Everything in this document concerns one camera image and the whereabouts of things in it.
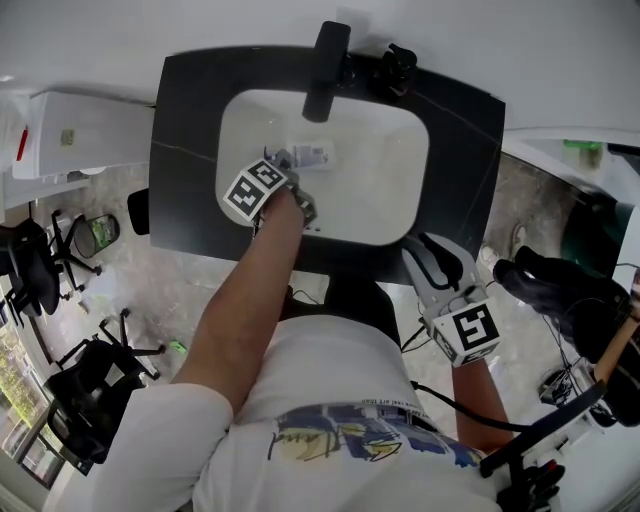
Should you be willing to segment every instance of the faucet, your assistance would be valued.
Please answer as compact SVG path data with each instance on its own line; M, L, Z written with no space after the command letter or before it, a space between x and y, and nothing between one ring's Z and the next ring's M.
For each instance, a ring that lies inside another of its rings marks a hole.
M411 50L390 44L377 71L369 80L369 88L389 102L397 101L409 89L416 74L418 57Z
M313 50L311 82L302 108L302 116L313 123L329 119L335 88L346 70L351 27L325 21Z

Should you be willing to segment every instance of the small bottle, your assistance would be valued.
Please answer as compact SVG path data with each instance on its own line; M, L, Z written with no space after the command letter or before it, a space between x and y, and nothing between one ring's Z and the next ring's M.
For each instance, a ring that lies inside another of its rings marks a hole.
M336 148L330 140L292 142L287 150L298 170L332 171L336 165Z

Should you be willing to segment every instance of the green object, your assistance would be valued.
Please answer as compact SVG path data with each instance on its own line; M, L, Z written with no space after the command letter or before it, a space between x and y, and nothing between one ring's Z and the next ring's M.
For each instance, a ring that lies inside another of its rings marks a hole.
M181 354L187 353L187 348L177 340L173 340L171 343L169 343L169 346L177 352L180 352Z
M110 246L119 236L120 225L113 215L108 214L80 222L75 231L74 241L80 256L90 259Z
M602 142L593 142L590 140L567 140L564 141L564 147L576 149L597 150L602 147Z

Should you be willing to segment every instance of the window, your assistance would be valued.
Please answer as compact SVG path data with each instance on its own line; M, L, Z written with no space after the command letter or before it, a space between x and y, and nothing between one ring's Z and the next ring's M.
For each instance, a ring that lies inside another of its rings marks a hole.
M36 480L51 488L64 460L62 444L46 424L49 400L17 331L0 327L0 443Z

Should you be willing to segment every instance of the white wall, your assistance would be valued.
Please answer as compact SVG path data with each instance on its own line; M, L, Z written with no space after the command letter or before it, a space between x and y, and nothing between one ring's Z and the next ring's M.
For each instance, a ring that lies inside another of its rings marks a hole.
M0 484L4 487L0 493L3 495L0 501L7 506L7 510L14 509L10 508L8 502L5 501L4 490L34 511L42 510L47 498L47 490L13 462L3 450L0 450Z
M167 55L310 46L327 19L352 22L352 48L393 40L415 50L422 67L497 95L510 129L640 131L633 0L8 0L0 4L0 75L17 77L5 87L153 101Z

